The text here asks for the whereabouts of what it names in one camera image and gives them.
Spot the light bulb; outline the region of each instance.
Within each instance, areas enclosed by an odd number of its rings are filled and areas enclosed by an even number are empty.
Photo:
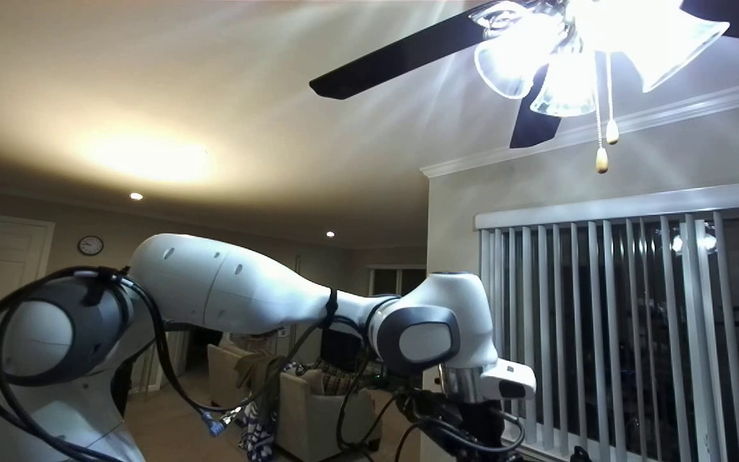
[[[533,114],[575,119],[596,111],[596,55],[582,46],[556,52]]]
[[[607,172],[607,155],[605,155],[605,146],[602,146],[602,143],[598,146],[598,155],[596,155],[596,172],[598,172],[598,175],[605,175],[605,172]]]
[[[605,124],[605,137],[602,138],[605,138],[607,146],[619,143],[622,131],[619,131],[619,124],[614,119]]]
[[[475,50],[475,70],[498,95],[520,101],[561,36],[564,23],[556,15],[525,15]]]
[[[641,78],[641,93],[652,93],[704,50],[709,50],[729,23],[704,20],[679,9],[652,6],[647,15],[627,18],[627,36],[619,50]]]
[[[678,233],[678,236],[673,236],[673,243],[669,243],[669,249],[675,251],[675,255],[683,255],[683,236]]]

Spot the lamp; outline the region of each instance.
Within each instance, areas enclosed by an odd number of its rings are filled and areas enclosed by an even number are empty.
[[[556,119],[596,111],[596,55],[582,46],[580,36],[548,60],[543,88],[528,109]]]
[[[475,50],[475,66],[489,89],[507,101],[520,101],[533,84],[533,75],[564,36],[564,23],[554,15],[533,15],[515,6],[498,39]]]
[[[473,15],[493,36],[475,50],[475,66],[498,95],[520,101],[537,70],[548,64],[532,111],[556,119],[596,114],[600,143],[596,169],[605,172],[605,143],[619,141],[611,56],[627,55],[641,78],[641,93],[652,93],[729,29],[722,20],[687,15],[679,2],[502,0]],[[598,84],[598,64],[605,70],[605,88]]]

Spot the wall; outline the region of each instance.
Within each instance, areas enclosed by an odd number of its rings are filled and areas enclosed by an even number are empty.
[[[592,172],[592,155],[596,146],[584,143],[433,177],[429,186],[429,269],[480,269],[475,233],[480,214],[739,182],[739,111],[627,134],[611,149],[607,175]],[[423,444],[421,459],[448,457]]]
[[[3,196],[0,192],[0,215],[48,220],[54,223],[54,243],[48,255],[48,273],[60,268],[75,264],[99,264],[99,268],[122,268],[130,251],[152,233],[162,232],[184,232],[201,233],[221,242],[232,242],[238,247],[248,247],[262,251],[301,276],[321,282],[342,287],[347,282],[350,255],[342,249],[323,247],[301,247],[274,238],[243,236],[233,232],[214,232],[198,223],[162,220],[133,215],[133,204],[129,204],[129,214],[99,211],[99,208],[79,208],[65,204],[45,204],[33,199]],[[98,233],[104,238],[104,251],[98,258],[76,255],[79,236]]]

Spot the ceiling fan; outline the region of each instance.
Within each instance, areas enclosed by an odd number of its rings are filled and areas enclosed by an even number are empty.
[[[489,42],[502,42],[502,36],[507,36],[514,29],[520,29],[523,23],[543,20],[547,29],[551,23],[554,42],[547,43],[547,52],[548,52],[547,61],[541,61],[528,75],[525,89],[519,98],[514,98],[520,102],[519,102],[515,129],[511,137],[511,149],[537,146],[541,141],[554,138],[561,116],[568,116],[568,114],[554,114],[554,111],[551,114],[537,111],[533,101],[543,89],[547,75],[551,75],[548,60],[554,55],[559,55],[561,50],[572,50],[572,43],[582,39],[580,23],[588,23],[588,20],[575,20],[575,9],[584,9],[584,14],[580,10],[580,18],[598,20],[598,29],[634,29],[640,23],[637,15],[641,10],[628,14],[628,9],[637,9],[637,6],[675,9],[669,14],[679,14],[679,20],[684,20],[683,18],[683,15],[687,15],[684,10],[691,10],[691,14],[704,10],[701,9],[704,0],[684,0],[687,6],[679,6],[679,2],[683,0],[484,0],[484,2],[470,9],[460,15],[452,15],[441,23],[421,29],[421,30],[416,30],[400,42],[392,42],[378,52],[369,52],[369,55],[365,55],[365,56],[359,56],[359,60],[353,60],[339,70],[330,70],[330,72],[315,78],[315,79],[310,79],[310,88],[321,98],[347,101],[347,98],[353,98],[353,95],[373,89],[382,83],[391,83],[400,75],[409,75],[418,66],[439,61],[448,55],[464,52],[470,46],[483,50]],[[605,18],[592,15],[596,9],[602,9],[602,6],[616,6],[616,10],[607,10],[607,14],[598,10],[598,15],[605,15]],[[704,30],[706,36],[704,36],[701,50],[706,50],[716,36],[725,34],[725,29],[729,29],[729,23],[710,23],[710,20],[701,20],[695,15],[687,15],[687,18],[695,23],[704,23],[704,29],[709,27],[709,30]],[[652,79],[648,89],[657,88],[673,72],[675,70],[657,66],[655,75],[648,78]]]

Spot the ceiling light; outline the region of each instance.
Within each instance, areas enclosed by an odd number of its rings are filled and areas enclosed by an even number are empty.
[[[142,124],[99,129],[92,137],[83,137],[83,152],[99,175],[130,186],[201,187],[216,172],[214,157],[202,143]]]
[[[602,143],[619,141],[611,56],[627,55],[641,78],[641,93],[652,93],[729,29],[687,15],[679,0],[502,0],[473,20],[493,36],[475,50],[475,70],[487,88],[520,101],[533,75],[548,66],[532,111],[556,119],[596,114],[598,172],[607,169]]]

